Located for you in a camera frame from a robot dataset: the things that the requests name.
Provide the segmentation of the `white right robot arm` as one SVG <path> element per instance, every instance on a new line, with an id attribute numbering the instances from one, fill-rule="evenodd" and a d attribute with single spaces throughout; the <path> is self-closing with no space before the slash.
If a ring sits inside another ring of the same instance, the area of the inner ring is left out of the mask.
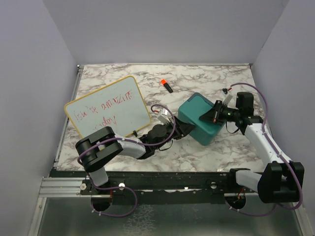
<path id="1" fill-rule="evenodd" d="M 214 106 L 200 116 L 201 121 L 213 124 L 235 123 L 236 127 L 254 146 L 265 169 L 261 174 L 251 170 L 233 170 L 226 180 L 231 192 L 243 187 L 258 193 L 264 203 L 290 203 L 302 200 L 304 167 L 293 162 L 275 143 L 267 131 L 262 117 L 253 114 L 254 96 L 250 92 L 238 92 L 236 107 L 230 108 L 217 100 Z"/>

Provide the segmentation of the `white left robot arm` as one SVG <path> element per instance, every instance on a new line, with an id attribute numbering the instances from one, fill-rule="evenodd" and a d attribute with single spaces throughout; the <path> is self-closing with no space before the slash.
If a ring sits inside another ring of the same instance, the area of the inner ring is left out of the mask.
<path id="1" fill-rule="evenodd" d="M 117 155 L 135 159 L 147 159 L 164 144 L 179 140 L 195 129 L 195 125 L 180 121 L 177 117 L 167 124 L 155 125 L 139 139 L 128 139 L 107 126 L 79 140 L 75 147 L 78 162 L 92 179 L 92 189 L 103 194 L 108 190 L 109 177 L 105 165 Z"/>

